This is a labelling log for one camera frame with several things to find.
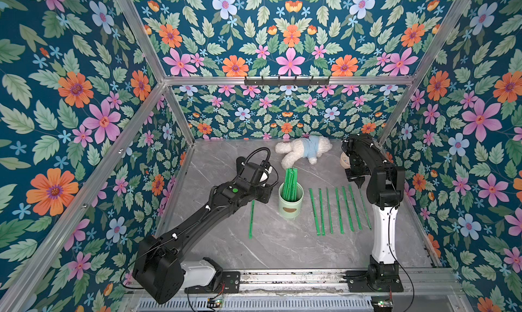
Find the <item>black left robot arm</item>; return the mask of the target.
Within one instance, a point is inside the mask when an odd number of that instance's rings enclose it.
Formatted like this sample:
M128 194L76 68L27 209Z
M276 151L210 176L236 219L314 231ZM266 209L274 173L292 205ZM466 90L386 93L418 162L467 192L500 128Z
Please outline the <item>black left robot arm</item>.
M236 159L237 174L228 182L213 187L207 202L174 229L155 237L149 235L139 244L132 276L158 304L170 301L178 292L200 288L221 292L223 269L211 258L186 261L191 249L223 220L251 201L268 203L276 183L270 183L270 158L260 163L247 157Z

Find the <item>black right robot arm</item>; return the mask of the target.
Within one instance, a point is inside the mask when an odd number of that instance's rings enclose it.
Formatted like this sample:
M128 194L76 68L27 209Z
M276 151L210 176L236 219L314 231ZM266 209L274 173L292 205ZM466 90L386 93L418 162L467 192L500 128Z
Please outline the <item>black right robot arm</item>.
M372 205L374 244L366 271L346 271L350 292L403 292L396 253L396 219L405 195L405 169L396 166L375 145L369 134L350 135L342 150L349 159L345 170L361 196Z

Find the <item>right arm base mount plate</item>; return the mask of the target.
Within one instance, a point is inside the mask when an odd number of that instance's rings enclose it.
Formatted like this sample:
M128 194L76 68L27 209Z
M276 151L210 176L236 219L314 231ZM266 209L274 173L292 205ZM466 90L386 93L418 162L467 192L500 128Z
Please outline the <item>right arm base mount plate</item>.
M343 279L350 292L404 292L398 275L380 275L370 271L346 271Z

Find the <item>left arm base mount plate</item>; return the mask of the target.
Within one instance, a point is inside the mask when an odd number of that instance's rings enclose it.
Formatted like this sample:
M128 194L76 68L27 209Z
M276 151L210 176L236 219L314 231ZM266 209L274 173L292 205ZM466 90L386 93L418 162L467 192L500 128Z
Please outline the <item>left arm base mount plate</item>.
M223 271L219 276L215 276L211 283L206 286L193 286L186 288L186 294L238 294L241 282L239 271Z

